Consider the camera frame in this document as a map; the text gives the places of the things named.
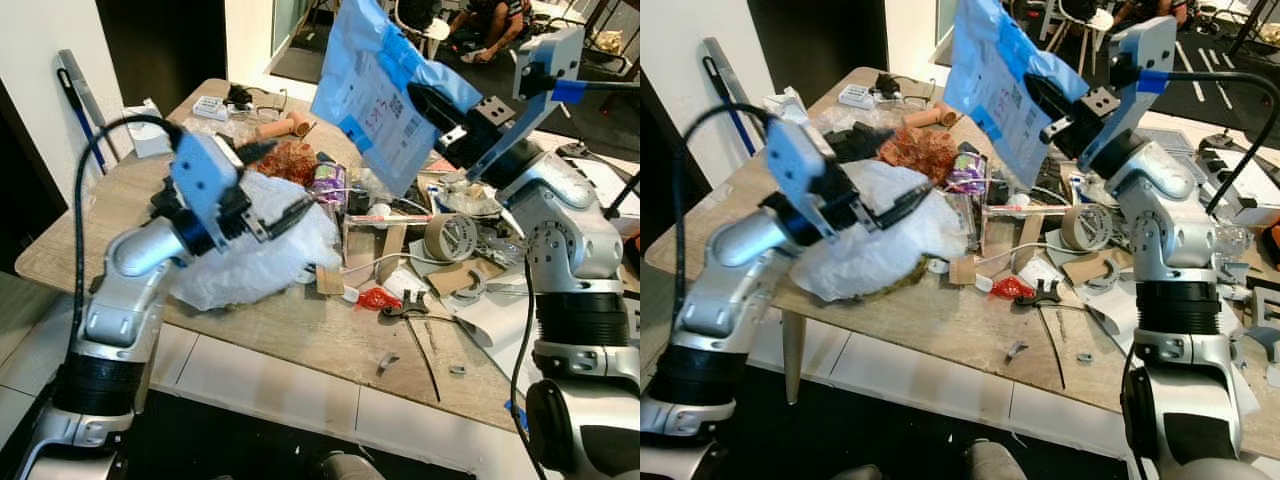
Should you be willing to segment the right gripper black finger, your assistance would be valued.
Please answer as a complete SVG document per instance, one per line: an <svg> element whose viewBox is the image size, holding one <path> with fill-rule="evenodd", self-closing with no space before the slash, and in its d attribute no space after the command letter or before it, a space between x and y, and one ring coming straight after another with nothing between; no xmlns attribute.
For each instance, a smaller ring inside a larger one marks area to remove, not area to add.
<svg viewBox="0 0 1280 480"><path fill-rule="evenodd" d="M1071 122L1075 120L1073 106L1074 101L1070 100L1066 93L1051 81L1051 78L1025 73L1024 86L1037 108L1043 111L1051 122L1059 122L1064 118L1070 119Z"/></svg>
<svg viewBox="0 0 1280 480"><path fill-rule="evenodd" d="M468 132L465 113L442 91L422 83L410 83L407 93L413 108L442 134Z"/></svg>

